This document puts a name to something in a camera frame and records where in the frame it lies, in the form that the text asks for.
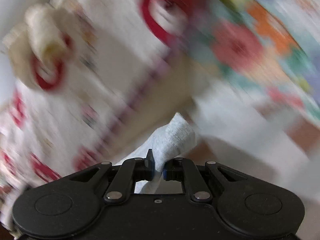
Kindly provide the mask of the light grey abc t-shirt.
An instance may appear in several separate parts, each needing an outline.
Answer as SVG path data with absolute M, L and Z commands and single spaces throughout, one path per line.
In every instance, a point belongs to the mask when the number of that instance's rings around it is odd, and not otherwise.
M 152 150 L 155 160 L 155 175 L 152 181 L 145 179 L 136 183 L 135 193 L 140 194 L 171 194 L 181 193 L 182 187 L 176 181 L 164 181 L 162 178 L 164 164 L 170 159 L 183 156 L 196 146 L 196 134 L 182 115 L 176 113 L 170 122 L 156 129 L 148 139 L 136 150 L 119 161 L 146 157 Z

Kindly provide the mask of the checkered bed sheet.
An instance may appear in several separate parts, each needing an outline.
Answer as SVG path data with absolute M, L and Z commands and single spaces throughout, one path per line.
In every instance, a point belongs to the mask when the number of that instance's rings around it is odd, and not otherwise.
M 225 87 L 194 96 L 189 112 L 199 146 L 190 157 L 215 160 L 319 201 L 319 127 L 285 105 L 249 105 Z

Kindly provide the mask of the white red bear quilt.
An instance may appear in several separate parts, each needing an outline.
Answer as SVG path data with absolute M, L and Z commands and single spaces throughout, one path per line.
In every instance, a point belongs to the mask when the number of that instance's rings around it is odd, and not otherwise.
M 31 89 L 16 79 L 1 107 L 4 205 L 28 186 L 119 161 L 127 144 L 191 100 L 183 42 L 198 2 L 36 3 L 71 13 L 65 26 L 73 48 L 56 89 Z

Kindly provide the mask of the cream plush toy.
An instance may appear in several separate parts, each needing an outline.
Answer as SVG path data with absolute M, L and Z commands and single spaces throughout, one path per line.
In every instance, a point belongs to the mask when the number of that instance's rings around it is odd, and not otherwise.
M 54 90 L 64 76 L 64 61 L 73 42 L 65 22 L 72 15 L 64 8 L 36 4 L 27 9 L 23 22 L 3 38 L 16 79 L 31 89 Z

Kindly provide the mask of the colourful floral quilt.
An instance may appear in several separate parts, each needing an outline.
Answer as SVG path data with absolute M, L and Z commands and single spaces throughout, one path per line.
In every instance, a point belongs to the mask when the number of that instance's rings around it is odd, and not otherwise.
M 204 0 L 188 54 L 245 104 L 319 123 L 319 0 Z

